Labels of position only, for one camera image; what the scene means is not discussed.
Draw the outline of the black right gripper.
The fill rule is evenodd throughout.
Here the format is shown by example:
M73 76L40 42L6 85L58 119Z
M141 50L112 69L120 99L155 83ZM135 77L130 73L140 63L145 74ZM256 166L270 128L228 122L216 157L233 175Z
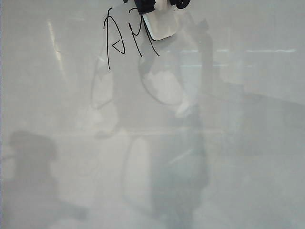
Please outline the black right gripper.
M134 0L139 14L147 14L155 10L155 0Z

